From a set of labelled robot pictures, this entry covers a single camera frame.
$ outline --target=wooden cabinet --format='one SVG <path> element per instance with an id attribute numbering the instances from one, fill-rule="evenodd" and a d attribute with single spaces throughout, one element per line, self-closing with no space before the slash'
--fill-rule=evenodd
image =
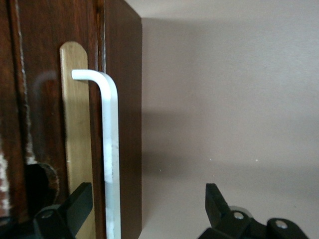
<path id="1" fill-rule="evenodd" d="M 76 41 L 119 95 L 122 238 L 142 229 L 142 24 L 123 0 L 0 1 L 0 216 L 20 222 L 69 195 L 59 47 Z M 90 83 L 96 234 L 105 238 L 100 93 Z"/>

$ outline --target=wooden door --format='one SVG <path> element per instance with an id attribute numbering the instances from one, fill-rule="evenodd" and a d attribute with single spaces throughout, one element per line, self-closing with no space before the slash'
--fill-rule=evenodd
<path id="1" fill-rule="evenodd" d="M 122 238 L 141 232 L 139 16 L 123 0 L 1 0 L 0 216 L 26 221 L 69 195 L 59 47 L 77 41 L 89 69 L 118 87 Z M 100 94 L 90 83 L 97 238 L 105 238 Z"/>

